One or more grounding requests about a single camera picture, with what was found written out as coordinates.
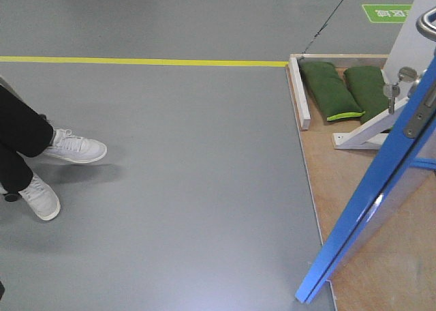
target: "yellow floor line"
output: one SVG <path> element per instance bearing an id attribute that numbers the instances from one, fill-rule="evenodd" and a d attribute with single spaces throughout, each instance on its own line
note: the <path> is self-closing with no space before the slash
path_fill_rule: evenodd
<path id="1" fill-rule="evenodd" d="M 8 56 L 0 56 L 0 62 L 196 65 L 196 66 L 215 66 L 215 67 L 273 67 L 273 68 L 283 68 L 287 65 L 286 61 L 115 59 L 115 58 L 107 58 L 107 57 L 8 57 Z"/>

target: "green sandbag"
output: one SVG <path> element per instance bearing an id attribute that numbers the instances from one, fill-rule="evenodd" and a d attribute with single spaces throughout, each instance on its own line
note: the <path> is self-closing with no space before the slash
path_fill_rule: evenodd
<path id="1" fill-rule="evenodd" d="M 333 64 L 319 61 L 304 62 L 300 69 L 306 85 L 327 121 L 361 117 L 364 114 L 345 83 L 339 78 Z"/>
<path id="2" fill-rule="evenodd" d="M 374 118 L 388 108 L 388 98 L 383 95 L 382 71 L 371 65 L 352 67 L 344 72 L 345 81 L 354 99 L 365 110 L 361 123 Z"/>

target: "blue door frame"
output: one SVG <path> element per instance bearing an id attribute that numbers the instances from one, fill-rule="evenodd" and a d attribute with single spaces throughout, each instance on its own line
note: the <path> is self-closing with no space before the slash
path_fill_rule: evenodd
<path id="1" fill-rule="evenodd" d="M 426 25 L 436 20 L 436 8 L 431 11 L 422 16 L 426 16 Z M 430 38 L 428 35 L 431 35 L 431 39 L 436 40 L 433 27 L 431 25 L 431 33 L 425 33 L 425 36 Z M 436 128 L 435 94 L 436 57 L 302 281 L 295 295 L 298 301 L 310 303 L 313 300 L 409 167 L 435 169 L 436 162 L 433 159 L 417 158 Z M 428 113 L 424 119 L 420 114 L 423 106 Z M 420 123 L 418 121 L 419 129 L 411 127 L 411 123 L 416 124 L 417 119 L 421 119 Z"/>

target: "green floor sign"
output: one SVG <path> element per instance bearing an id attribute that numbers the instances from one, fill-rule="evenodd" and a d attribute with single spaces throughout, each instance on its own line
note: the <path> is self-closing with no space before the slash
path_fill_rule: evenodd
<path id="1" fill-rule="evenodd" d="M 411 4 L 362 4 L 362 7 L 372 23 L 403 23 Z"/>

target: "white sneaker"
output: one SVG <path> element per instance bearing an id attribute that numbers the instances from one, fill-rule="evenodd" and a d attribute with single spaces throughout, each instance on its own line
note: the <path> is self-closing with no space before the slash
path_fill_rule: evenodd
<path id="1" fill-rule="evenodd" d="M 83 164 L 102 159 L 107 151 L 106 145 L 97 140 L 74 136 L 70 129 L 56 129 L 53 145 L 44 154 Z"/>
<path id="2" fill-rule="evenodd" d="M 7 190 L 5 190 L 5 188 L 3 187 L 3 185 L 1 185 L 1 183 L 0 183 L 0 194 L 7 194 Z"/>
<path id="3" fill-rule="evenodd" d="M 56 217 L 61 204 L 52 188 L 35 173 L 29 186 L 18 192 L 41 219 L 48 221 Z"/>

